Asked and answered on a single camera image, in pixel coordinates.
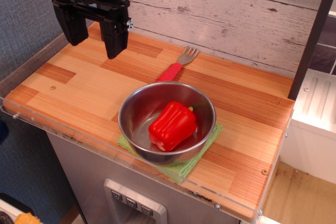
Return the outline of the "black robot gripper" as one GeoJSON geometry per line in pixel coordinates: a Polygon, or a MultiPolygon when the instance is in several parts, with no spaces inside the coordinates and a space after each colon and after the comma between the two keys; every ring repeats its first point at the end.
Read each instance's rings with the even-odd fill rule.
{"type": "Polygon", "coordinates": [[[129,0],[53,0],[56,18],[68,42],[76,46],[88,38],[86,19],[100,22],[107,57],[114,59],[128,46],[133,28],[129,0]]]}

